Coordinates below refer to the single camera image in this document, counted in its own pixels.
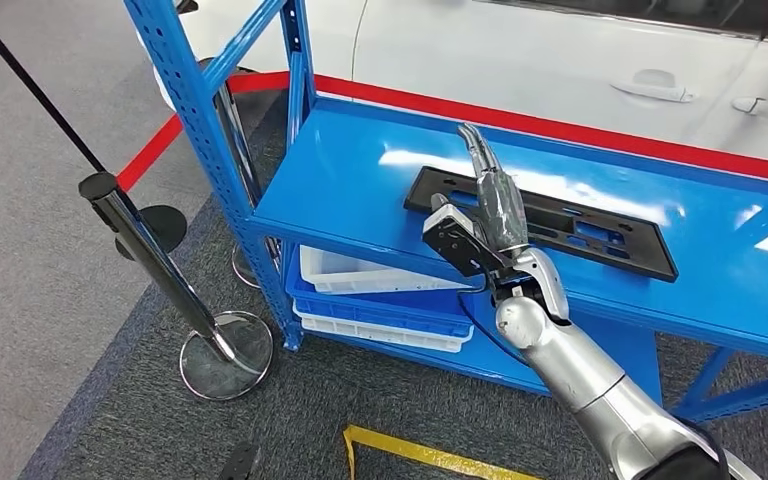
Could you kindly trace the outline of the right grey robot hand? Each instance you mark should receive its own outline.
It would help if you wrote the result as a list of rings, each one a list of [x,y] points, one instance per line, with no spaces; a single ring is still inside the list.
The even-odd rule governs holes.
[[[520,191],[475,125],[462,123],[457,133],[466,145],[476,175],[485,236],[497,252],[517,257],[530,244]]]

